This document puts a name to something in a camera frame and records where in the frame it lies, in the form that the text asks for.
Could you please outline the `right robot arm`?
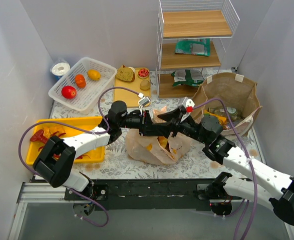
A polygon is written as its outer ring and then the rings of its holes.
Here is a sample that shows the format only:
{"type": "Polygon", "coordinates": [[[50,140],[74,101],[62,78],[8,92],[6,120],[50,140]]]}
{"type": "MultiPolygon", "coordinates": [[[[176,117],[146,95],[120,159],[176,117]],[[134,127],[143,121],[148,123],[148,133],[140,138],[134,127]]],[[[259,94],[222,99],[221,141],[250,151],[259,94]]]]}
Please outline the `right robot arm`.
{"type": "Polygon", "coordinates": [[[248,159],[245,152],[221,135],[222,126],[216,117],[206,115],[200,123],[185,117],[179,109],[158,116],[170,124],[172,132],[182,133],[205,145],[203,152],[212,161],[242,173],[256,181],[270,194],[267,202],[275,215],[294,226],[294,177],[276,171],[256,159],[248,159]]]}

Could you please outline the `orange mango gummy packet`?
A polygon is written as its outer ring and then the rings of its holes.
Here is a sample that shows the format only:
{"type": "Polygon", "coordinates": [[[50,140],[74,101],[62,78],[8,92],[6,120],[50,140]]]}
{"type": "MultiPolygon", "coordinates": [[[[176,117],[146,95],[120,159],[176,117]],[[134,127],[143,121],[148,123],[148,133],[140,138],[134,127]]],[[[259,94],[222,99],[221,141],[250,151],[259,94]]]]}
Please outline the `orange mango gummy packet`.
{"type": "Polygon", "coordinates": [[[219,116],[219,115],[216,115],[218,121],[219,121],[219,124],[220,125],[225,125],[229,122],[228,118],[224,117],[224,116],[219,116]]]}

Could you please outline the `brown burlap tote bag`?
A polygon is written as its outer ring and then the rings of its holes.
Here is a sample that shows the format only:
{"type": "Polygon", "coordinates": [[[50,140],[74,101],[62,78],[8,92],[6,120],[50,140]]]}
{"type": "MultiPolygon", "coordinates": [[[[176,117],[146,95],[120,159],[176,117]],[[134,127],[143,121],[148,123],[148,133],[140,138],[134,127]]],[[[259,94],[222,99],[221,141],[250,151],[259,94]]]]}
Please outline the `brown burlap tote bag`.
{"type": "Polygon", "coordinates": [[[231,72],[211,75],[199,86],[192,100],[196,106],[219,98],[226,107],[240,111],[243,120],[235,125],[240,136],[248,135],[262,106],[256,95],[257,83],[231,72]]]}

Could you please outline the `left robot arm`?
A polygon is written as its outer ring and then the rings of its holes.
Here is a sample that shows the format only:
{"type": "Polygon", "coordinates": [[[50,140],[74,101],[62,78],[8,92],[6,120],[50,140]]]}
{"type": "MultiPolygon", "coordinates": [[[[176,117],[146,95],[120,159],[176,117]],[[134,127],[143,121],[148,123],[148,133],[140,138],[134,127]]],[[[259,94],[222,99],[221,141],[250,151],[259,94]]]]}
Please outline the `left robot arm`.
{"type": "Polygon", "coordinates": [[[127,112],[123,101],[112,103],[105,122],[101,122],[92,133],[82,133],[65,139],[51,137],[33,164],[33,169],[52,187],[65,186],[78,192],[88,188],[89,180],[72,169],[74,160],[98,147],[113,143],[122,128],[138,129],[144,136],[169,137],[175,124],[170,113],[159,116],[163,123],[154,123],[149,112],[136,110],[127,112]]]}

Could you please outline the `clear glass bottle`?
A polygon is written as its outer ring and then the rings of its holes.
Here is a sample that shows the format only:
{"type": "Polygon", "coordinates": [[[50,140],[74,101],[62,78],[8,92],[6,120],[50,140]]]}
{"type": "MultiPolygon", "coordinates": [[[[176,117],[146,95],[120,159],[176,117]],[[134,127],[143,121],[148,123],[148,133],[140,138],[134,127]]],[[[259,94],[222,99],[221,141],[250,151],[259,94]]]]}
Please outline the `clear glass bottle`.
{"type": "Polygon", "coordinates": [[[226,109],[224,109],[224,107],[220,106],[220,107],[209,107],[208,112],[211,114],[215,114],[218,116],[222,116],[227,118],[227,115],[229,115],[230,119],[232,121],[238,120],[241,118],[241,111],[234,108],[234,107],[226,107],[226,109]]]}

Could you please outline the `teal snack packet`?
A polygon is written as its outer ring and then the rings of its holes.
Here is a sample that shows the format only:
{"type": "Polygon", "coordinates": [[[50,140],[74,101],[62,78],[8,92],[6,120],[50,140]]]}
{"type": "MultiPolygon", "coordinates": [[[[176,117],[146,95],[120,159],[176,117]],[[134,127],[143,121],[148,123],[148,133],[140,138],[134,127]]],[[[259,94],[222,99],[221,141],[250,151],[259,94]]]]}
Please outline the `teal snack packet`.
{"type": "Polygon", "coordinates": [[[199,40],[180,40],[176,43],[175,54],[210,56],[210,39],[201,38],[199,40]]]}

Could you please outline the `peach plastic grocery bag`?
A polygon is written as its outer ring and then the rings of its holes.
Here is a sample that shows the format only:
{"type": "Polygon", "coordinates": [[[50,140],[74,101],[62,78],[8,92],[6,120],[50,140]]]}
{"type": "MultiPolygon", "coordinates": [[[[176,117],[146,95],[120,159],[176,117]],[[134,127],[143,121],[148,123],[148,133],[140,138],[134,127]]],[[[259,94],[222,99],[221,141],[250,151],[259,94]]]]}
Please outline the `peach plastic grocery bag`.
{"type": "Polygon", "coordinates": [[[191,148],[191,138],[178,133],[170,136],[141,136],[130,129],[125,136],[128,155],[138,161],[153,165],[173,165],[191,148]]]}

